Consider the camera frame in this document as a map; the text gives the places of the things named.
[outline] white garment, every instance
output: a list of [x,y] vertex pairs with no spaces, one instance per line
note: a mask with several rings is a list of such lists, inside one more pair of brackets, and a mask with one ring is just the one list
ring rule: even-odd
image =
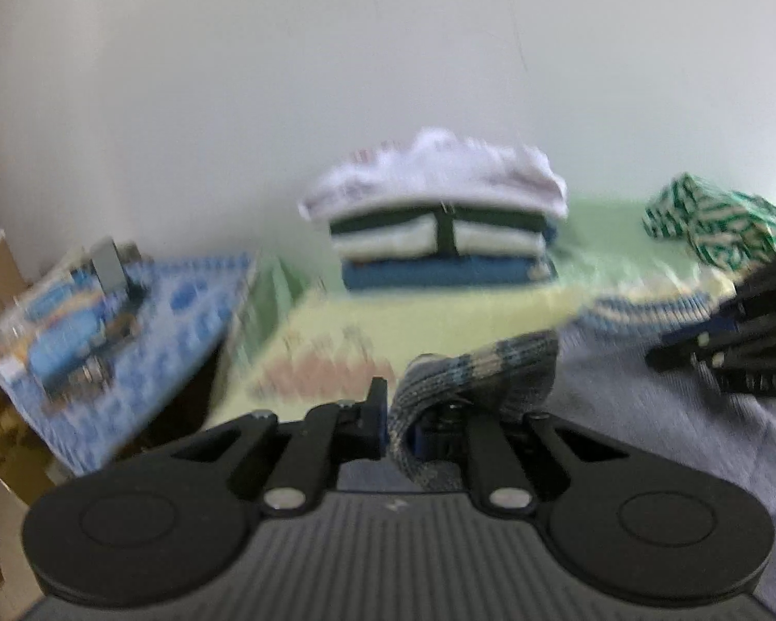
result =
[[337,165],[300,202],[308,221],[334,221],[373,209],[427,203],[519,209],[563,219],[566,183],[536,147],[459,140],[421,130],[410,149],[375,151]]
[[461,255],[542,257],[546,254],[546,239],[542,233],[473,221],[454,222],[454,246]]
[[331,235],[333,250],[347,261],[379,261],[426,257],[437,251],[437,220],[433,215],[403,224]]

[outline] yellow fabric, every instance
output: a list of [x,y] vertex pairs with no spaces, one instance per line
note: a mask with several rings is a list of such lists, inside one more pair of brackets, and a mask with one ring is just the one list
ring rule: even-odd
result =
[[[713,295],[733,285],[723,275],[704,275],[698,286]],[[676,279],[622,288],[634,300],[689,293]],[[573,318],[595,293],[581,285],[436,293],[381,293],[333,297],[307,294],[276,331],[259,360],[234,367],[225,396],[207,426],[259,408],[283,421],[299,420],[312,407],[337,399],[362,399],[370,377],[397,377],[423,353],[457,355],[500,338],[557,327]]]

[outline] stack of folded clothes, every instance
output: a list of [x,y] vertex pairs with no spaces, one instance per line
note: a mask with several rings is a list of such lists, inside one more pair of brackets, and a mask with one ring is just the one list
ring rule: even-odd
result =
[[566,184],[533,147],[423,130],[410,148],[362,151],[300,202],[330,225],[349,290],[489,286],[555,277],[547,245]]

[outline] blue folded garment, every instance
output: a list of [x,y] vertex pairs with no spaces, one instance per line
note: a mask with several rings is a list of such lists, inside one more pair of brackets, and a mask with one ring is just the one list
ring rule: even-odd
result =
[[557,275],[547,258],[428,257],[413,260],[342,263],[341,278],[348,290],[389,287],[467,287],[522,285],[545,282]]

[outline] floor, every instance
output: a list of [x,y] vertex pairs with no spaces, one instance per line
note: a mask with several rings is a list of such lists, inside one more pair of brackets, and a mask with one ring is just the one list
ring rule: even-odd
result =
[[22,504],[0,481],[0,621],[14,621],[42,595],[21,546]]

